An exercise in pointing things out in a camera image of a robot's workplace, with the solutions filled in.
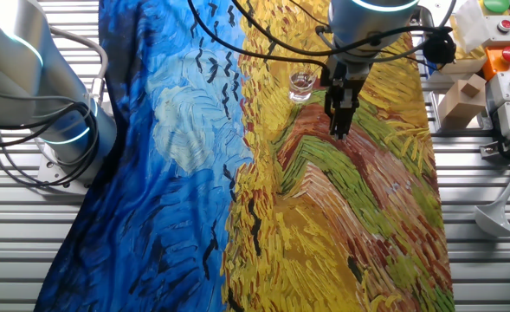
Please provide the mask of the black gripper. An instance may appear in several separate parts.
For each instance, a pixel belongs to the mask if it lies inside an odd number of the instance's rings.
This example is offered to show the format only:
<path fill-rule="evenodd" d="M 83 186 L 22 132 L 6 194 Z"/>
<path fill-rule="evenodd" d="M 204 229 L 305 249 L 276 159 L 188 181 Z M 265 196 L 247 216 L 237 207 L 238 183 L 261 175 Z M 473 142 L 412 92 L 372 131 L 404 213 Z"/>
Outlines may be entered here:
<path fill-rule="evenodd" d="M 336 73 L 342 78 L 343 99 L 336 99 L 334 88 L 328 88 L 325 96 L 325 113 L 330 119 L 330 134 L 335 138 L 347 136 L 350 132 L 353 116 L 359 107 L 358 94 L 370 73 L 369 63 L 339 62 Z M 340 132 L 340 108 L 344 111 L 343 134 Z"/>

